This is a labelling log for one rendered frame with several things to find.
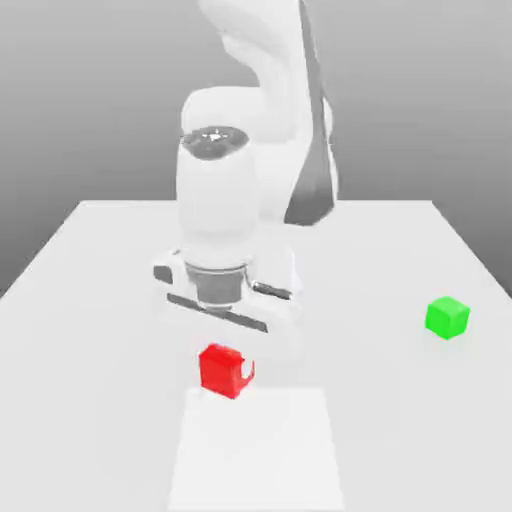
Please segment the small red cube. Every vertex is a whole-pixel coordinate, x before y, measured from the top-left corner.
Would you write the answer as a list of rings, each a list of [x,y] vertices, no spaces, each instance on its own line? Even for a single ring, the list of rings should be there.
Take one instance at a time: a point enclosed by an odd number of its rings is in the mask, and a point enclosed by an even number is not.
[[[232,348],[210,344],[199,354],[201,386],[229,399],[236,399],[251,382],[240,376],[242,354]]]

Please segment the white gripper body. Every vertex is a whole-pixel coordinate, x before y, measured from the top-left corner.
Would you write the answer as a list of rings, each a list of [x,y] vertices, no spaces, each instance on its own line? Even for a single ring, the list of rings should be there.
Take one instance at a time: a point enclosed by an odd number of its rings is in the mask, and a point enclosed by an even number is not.
[[[301,352],[301,307],[292,299],[251,292],[229,310],[207,309],[172,293],[166,299],[171,340],[187,352],[212,343],[253,360],[290,360]]]

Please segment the small green cube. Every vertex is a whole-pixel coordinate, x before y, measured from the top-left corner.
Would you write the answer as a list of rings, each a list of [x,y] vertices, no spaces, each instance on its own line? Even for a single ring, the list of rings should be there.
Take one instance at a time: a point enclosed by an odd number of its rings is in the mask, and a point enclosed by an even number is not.
[[[444,296],[428,305],[424,326],[440,338],[449,340],[466,331],[470,311],[462,302]]]

